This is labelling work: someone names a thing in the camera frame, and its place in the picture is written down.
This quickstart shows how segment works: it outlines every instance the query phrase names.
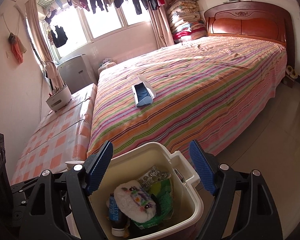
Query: checkered tablecloth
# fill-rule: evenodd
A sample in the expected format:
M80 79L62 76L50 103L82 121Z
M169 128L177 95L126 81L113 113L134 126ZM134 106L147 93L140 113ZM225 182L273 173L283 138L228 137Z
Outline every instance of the checkered tablecloth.
M11 184L66 169L65 161L85 160L90 142L97 86L91 84L72 95L61 110L42 119L17 162Z

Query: curtain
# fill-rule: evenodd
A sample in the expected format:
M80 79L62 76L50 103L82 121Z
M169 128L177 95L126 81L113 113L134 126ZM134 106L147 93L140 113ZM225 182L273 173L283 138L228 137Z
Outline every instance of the curtain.
M167 6L171 0L164 1L165 6ZM149 4L148 11L150 14L150 20L152 28L154 30L158 49L173 45L174 42L170 32L169 22L164 7L160 6L157 10L152 10Z
M149 14L158 49L173 45L174 42L164 8L160 6L157 10L152 10L149 4Z
M39 57L45 63L48 78L51 79L51 83L53 86L52 89L54 89L55 87L61 89L63 87L64 82L58 72L56 65L52 60L52 55L40 30L36 0L29 0L28 2L26 2L26 15L31 34L34 40L34 44L38 50Z

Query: stuffed animal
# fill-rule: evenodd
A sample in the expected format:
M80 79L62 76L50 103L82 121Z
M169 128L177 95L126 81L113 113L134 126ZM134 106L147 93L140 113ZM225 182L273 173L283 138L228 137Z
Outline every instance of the stuffed animal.
M119 185L114 190L119 209L129 218L144 223L155 216L156 205L136 180Z

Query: floor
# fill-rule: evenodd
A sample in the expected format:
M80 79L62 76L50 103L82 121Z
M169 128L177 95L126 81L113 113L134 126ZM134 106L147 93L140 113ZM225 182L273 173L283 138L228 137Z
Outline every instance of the floor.
M236 171L261 171L276 203L285 239L300 221L300 84L291 89L280 83L275 98L217 159ZM201 184L197 190L204 203L199 221L203 223L212 197ZM224 236L231 234L239 199L236 193Z

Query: shoe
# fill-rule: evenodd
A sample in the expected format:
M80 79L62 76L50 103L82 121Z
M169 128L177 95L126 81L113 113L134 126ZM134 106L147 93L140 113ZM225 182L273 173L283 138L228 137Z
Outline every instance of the shoe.
M292 70L293 70L293 68L291 66L287 66L286 73L288 74L288 76L290 76Z
M296 71L293 69L290 73L290 77L293 79L297 79L298 78L298 74L296 73Z

